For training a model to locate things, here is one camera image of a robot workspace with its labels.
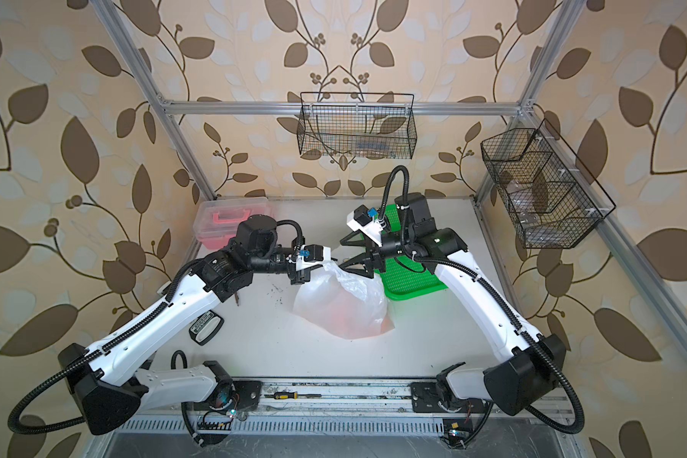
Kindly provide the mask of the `white printed plastic bag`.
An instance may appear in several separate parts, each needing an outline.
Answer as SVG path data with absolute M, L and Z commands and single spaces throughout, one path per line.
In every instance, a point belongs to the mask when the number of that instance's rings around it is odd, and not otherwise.
M 310 282 L 297 293 L 292 312 L 347 340 L 376 337 L 394 329 L 381 279 L 345 272 L 333 261 L 311 273 Z

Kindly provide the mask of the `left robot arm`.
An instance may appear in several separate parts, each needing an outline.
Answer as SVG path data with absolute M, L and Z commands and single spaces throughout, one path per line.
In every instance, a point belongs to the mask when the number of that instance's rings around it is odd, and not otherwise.
M 304 284 L 330 259 L 329 248 L 306 243 L 296 221 L 249 217 L 227 246 L 183 265 L 164 296 L 139 316 L 89 347 L 66 347 L 59 356 L 61 370 L 17 403 L 8 428 L 38 435 L 85 424 L 94 435 L 103 435 L 145 408 L 211 400 L 230 380 L 219 364 L 162 373 L 143 364 L 197 318 L 250 286 L 255 275 L 284 274 L 292 284 Z M 21 416 L 32 401 L 61 381 L 80 416 L 49 425 L 23 423 Z

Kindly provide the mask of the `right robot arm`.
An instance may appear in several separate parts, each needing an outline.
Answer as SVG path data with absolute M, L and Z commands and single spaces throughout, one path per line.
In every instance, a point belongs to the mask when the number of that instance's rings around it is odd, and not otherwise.
M 480 398 L 488 411 L 515 415 L 526 410 L 555 431 L 583 431 L 584 408 L 562 371 L 566 345 L 556 335 L 544 336 L 518 313 L 454 230 L 436 226 L 427 198 L 410 192 L 408 168 L 395 167 L 379 208 L 358 207 L 347 226 L 350 232 L 341 243 L 364 251 L 341 263 L 343 271 L 372 278 L 385 272 L 387 261 L 409 259 L 452 292 L 489 343 L 496 366 L 455 364 L 441 372 L 445 404 Z

